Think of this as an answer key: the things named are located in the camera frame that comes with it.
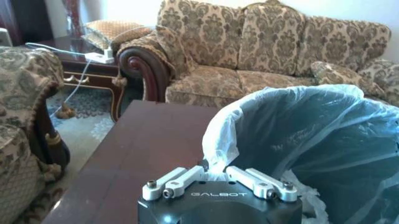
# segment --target sofa armrest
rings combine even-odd
[[[143,77],[143,99],[164,102],[164,93],[171,79],[171,65],[156,41],[156,33],[152,32],[140,39],[121,44],[117,58],[120,68],[128,78]]]
[[[399,63],[386,59],[368,61],[358,73],[368,77],[386,91],[386,101],[399,106]]]

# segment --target patterned rug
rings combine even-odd
[[[128,89],[123,101],[123,111],[131,100],[141,97],[140,93]],[[49,114],[56,111],[72,90],[71,87],[65,87],[47,100]],[[109,115],[111,97],[112,94],[108,90],[79,88],[67,103],[75,109],[76,116],[65,120],[57,119],[55,116],[51,117],[53,126],[71,151],[71,163],[67,166],[64,177],[47,186],[44,193],[37,196],[15,223],[39,224],[52,208],[57,206],[57,201],[76,178],[79,170],[113,126]]]

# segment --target robotic hand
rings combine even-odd
[[[141,224],[299,224],[302,201],[292,183],[257,170],[227,167],[228,181],[205,181],[203,166],[173,169],[143,186]]]

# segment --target dark wooden table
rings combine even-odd
[[[136,223],[141,187],[203,158],[216,108],[133,101],[43,223]]]
[[[48,45],[61,50],[68,50],[79,53],[104,52],[83,39],[71,39],[64,36],[53,40],[41,41],[40,44]],[[76,86],[87,61],[84,56],[56,53],[64,67],[64,83],[65,85]],[[85,74],[85,78],[80,84],[83,87],[95,89],[108,89],[112,93],[111,118],[116,122],[120,117],[120,105],[124,96],[124,88],[112,84],[112,79],[117,76],[116,59],[112,64],[101,64],[91,62]]]

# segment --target power strip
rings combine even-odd
[[[85,54],[85,60],[87,61],[93,61],[93,62],[99,62],[99,63],[103,63],[103,64],[111,64],[113,63],[113,56],[112,56],[112,49],[108,48],[104,50],[104,54],[99,54],[99,53],[87,53]]]
[[[85,54],[85,60],[87,61],[91,60],[92,62],[97,62],[97,63],[103,63],[103,64],[113,63],[113,57],[107,57],[105,55],[101,55],[95,52]]]

